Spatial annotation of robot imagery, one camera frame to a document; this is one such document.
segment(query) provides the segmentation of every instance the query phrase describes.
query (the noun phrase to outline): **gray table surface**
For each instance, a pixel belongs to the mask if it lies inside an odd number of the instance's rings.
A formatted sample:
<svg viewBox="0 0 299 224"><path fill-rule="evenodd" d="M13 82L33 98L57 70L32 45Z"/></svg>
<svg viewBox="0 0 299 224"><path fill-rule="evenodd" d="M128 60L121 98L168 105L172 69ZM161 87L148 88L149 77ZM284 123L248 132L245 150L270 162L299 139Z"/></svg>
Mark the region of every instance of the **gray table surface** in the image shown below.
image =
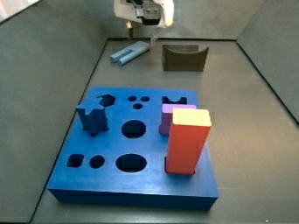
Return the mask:
<svg viewBox="0 0 299 224"><path fill-rule="evenodd" d="M209 154L220 198L208 212L61 204L45 190L33 223L297 223L299 131L234 42L158 40L124 66L108 56L134 41L109 40L89 87L190 88L210 112ZM161 45L209 47L202 73L164 72Z"/></svg>

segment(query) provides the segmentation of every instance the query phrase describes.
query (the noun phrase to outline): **circular hole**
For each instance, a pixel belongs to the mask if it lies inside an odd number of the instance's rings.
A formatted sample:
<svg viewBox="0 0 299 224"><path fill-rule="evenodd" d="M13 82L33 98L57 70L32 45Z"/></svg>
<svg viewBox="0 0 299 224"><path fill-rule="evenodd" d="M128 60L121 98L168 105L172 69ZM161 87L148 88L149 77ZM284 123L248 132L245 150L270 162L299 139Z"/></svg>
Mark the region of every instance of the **circular hole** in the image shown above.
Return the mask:
<svg viewBox="0 0 299 224"><path fill-rule="evenodd" d="M133 102L136 100L136 97L133 95L128 96L126 99Z"/></svg>
<svg viewBox="0 0 299 224"><path fill-rule="evenodd" d="M93 169L97 169L105 163L105 159L97 155L89 160L89 166Z"/></svg>
<svg viewBox="0 0 299 224"><path fill-rule="evenodd" d="M133 108L134 109L140 109L142 107L142 104L141 103L136 103L134 105L133 105Z"/></svg>
<svg viewBox="0 0 299 224"><path fill-rule="evenodd" d="M145 124L137 120L125 122L121 127L121 132L128 138L138 138L145 133Z"/></svg>
<svg viewBox="0 0 299 224"><path fill-rule="evenodd" d="M145 164L145 158L136 154L125 154L116 160L116 167L121 172L140 172Z"/></svg>
<svg viewBox="0 0 299 224"><path fill-rule="evenodd" d="M149 102L149 97L148 96L142 96L141 97L141 102Z"/></svg>

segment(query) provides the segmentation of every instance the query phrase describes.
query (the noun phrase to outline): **shape sorter hole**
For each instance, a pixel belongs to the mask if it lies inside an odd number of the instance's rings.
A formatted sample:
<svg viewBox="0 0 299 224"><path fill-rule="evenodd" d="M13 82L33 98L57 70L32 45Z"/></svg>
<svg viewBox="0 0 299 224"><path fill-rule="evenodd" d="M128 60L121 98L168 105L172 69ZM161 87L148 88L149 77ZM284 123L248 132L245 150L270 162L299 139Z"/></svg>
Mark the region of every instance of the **shape sorter hole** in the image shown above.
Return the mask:
<svg viewBox="0 0 299 224"><path fill-rule="evenodd" d="M114 105L116 103L116 97L110 94L102 94L101 96L98 96L97 98L101 98L100 100L100 105L106 108L112 105Z"/></svg>
<svg viewBox="0 0 299 224"><path fill-rule="evenodd" d="M145 158L136 154L125 154L116 160L116 167L121 172L140 172L145 165Z"/></svg>
<svg viewBox="0 0 299 224"><path fill-rule="evenodd" d="M66 166L72 168L78 168L81 166L82 158L84 156L81 154L69 155Z"/></svg>
<svg viewBox="0 0 299 224"><path fill-rule="evenodd" d="M133 102L133 101L136 100L136 97L134 97L133 95L129 95L129 96L126 97L126 99L128 99L130 102Z"/></svg>
<svg viewBox="0 0 299 224"><path fill-rule="evenodd" d="M149 97L148 96L142 96L141 97L141 102L149 102Z"/></svg>
<svg viewBox="0 0 299 224"><path fill-rule="evenodd" d="M142 104L141 103L136 103L134 105L133 105L133 108L134 109L140 109L142 107Z"/></svg>
<svg viewBox="0 0 299 224"><path fill-rule="evenodd" d="M170 101L166 96L162 96L162 104L186 104L186 98L181 97L178 101Z"/></svg>
<svg viewBox="0 0 299 224"><path fill-rule="evenodd" d="M122 124L121 133L128 138L138 138L145 133L145 124L130 120Z"/></svg>
<svg viewBox="0 0 299 224"><path fill-rule="evenodd" d="M89 167L93 169L97 169L98 167L101 167L104 163L105 163L105 159L100 155L96 155L88 162Z"/></svg>

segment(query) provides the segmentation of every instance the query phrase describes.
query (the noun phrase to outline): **blue foam block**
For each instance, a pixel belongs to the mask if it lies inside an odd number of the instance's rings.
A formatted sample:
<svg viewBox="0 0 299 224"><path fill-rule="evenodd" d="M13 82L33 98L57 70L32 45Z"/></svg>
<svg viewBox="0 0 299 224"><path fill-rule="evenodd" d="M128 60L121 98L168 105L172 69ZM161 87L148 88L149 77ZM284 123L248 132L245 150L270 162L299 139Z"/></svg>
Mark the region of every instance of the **blue foam block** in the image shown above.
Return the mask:
<svg viewBox="0 0 299 224"><path fill-rule="evenodd" d="M149 50L149 44L142 41L137 41L130 46L124 48L109 56L109 60L122 66L129 60L137 57L141 53Z"/></svg>
<svg viewBox="0 0 299 224"><path fill-rule="evenodd" d="M114 97L105 107L108 131L96 136L80 118L70 129L48 189L60 202L209 210L218 197L208 145L192 175L164 172L168 136L158 134L162 103L198 107L192 90L93 87L85 104Z"/></svg>

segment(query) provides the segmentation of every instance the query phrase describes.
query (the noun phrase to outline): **red block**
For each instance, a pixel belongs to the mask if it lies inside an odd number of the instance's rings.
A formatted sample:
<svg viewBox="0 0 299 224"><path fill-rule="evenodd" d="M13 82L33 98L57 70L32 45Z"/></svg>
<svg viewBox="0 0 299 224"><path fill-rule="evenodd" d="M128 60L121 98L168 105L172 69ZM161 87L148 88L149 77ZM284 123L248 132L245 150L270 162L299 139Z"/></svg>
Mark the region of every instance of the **red block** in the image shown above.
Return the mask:
<svg viewBox="0 0 299 224"><path fill-rule="evenodd" d="M174 108L165 157L165 171L192 175L210 130L206 109Z"/></svg>

